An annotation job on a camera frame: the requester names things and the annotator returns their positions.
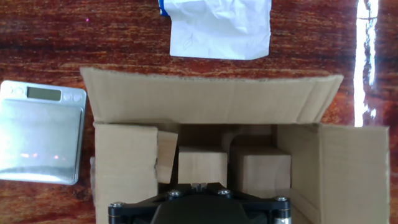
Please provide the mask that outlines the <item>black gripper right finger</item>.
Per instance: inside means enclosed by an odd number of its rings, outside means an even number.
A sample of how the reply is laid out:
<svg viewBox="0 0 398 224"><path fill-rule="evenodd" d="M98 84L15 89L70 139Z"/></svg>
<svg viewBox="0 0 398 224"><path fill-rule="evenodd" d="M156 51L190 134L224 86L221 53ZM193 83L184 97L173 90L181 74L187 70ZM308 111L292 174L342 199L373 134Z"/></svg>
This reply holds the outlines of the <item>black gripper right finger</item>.
<svg viewBox="0 0 398 224"><path fill-rule="evenodd" d="M198 185L199 215L207 223L270 223L291 222L291 204L287 197L259 198L220 183Z"/></svg>

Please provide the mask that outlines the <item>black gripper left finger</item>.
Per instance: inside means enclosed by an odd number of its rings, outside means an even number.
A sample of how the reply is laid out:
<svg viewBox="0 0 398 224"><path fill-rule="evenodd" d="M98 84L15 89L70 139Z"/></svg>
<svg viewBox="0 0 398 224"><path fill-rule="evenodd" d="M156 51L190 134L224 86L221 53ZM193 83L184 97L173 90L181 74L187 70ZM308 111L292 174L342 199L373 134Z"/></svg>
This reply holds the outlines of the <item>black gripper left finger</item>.
<svg viewBox="0 0 398 224"><path fill-rule="evenodd" d="M154 215L160 205L199 192L199 184L178 184L173 189L138 203L113 202L108 205L108 223L133 223L138 216Z"/></svg>

